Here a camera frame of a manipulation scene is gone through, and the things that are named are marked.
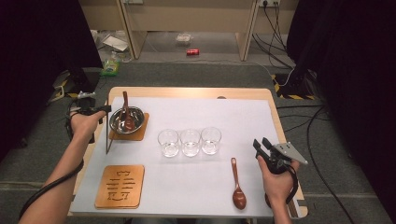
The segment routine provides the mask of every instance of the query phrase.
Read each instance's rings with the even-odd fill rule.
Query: spoon handle
[[[235,179],[235,187],[239,188],[238,171],[236,170],[236,158],[231,158],[231,165],[233,167],[233,178]]]
[[[125,110],[128,110],[128,93],[126,91],[122,92],[123,97],[124,97],[124,108]]]

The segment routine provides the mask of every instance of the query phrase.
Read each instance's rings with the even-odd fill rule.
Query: wooden coaster
[[[148,126],[148,122],[149,122],[149,114],[145,113],[145,122],[143,123],[142,127],[139,128],[139,130],[137,130],[134,133],[128,133],[128,134],[116,133],[113,130],[110,130],[110,133],[108,134],[108,138],[113,140],[141,141],[145,137],[145,132]]]
[[[103,171],[96,208],[137,208],[143,186],[143,165],[110,165]]]

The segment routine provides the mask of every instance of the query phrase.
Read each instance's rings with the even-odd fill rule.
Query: stainless steel bowl
[[[145,122],[145,114],[143,113],[143,111],[138,107],[129,106],[129,113],[134,120],[134,129],[132,131],[125,130],[124,123],[126,114],[123,111],[123,108],[121,108],[114,112],[109,121],[110,128],[114,132],[122,134],[134,133],[139,130]]]

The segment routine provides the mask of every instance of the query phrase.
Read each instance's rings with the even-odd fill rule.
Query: clear drinking glass
[[[158,134],[158,142],[165,157],[174,157],[178,153],[178,134],[175,130],[166,129]]]
[[[201,135],[194,129],[187,129],[181,132],[181,151],[188,157],[193,157],[199,152],[199,140]]]
[[[202,130],[202,151],[208,155],[216,154],[219,151],[219,141],[221,131],[215,127],[208,127]]]

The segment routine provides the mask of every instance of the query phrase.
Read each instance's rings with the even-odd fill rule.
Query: power outlet
[[[280,0],[260,0],[260,7],[264,7],[264,1],[267,2],[267,7],[278,7],[280,4]]]

